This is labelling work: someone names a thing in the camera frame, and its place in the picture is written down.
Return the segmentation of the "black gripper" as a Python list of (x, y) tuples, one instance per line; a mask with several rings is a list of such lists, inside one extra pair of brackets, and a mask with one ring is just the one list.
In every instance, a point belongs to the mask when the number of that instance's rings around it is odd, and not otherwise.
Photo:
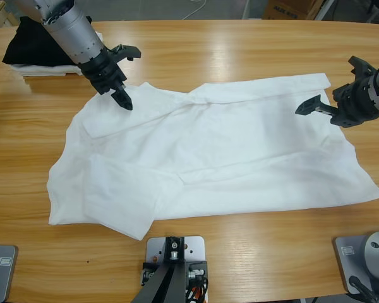
[(99, 94), (114, 90), (111, 97), (116, 103), (126, 110), (133, 110), (131, 98), (123, 85), (126, 76), (117, 65), (121, 59), (123, 59), (123, 47), (111, 50), (104, 47), (97, 57), (91, 58), (86, 63), (78, 63), (78, 67)]
[(330, 116), (333, 125), (343, 128), (358, 126), (379, 118), (379, 110), (370, 99), (370, 88), (370, 78), (355, 81), (333, 91), (337, 107), (325, 105), (321, 102), (321, 95), (316, 95), (301, 103), (295, 114), (307, 116), (317, 111)]

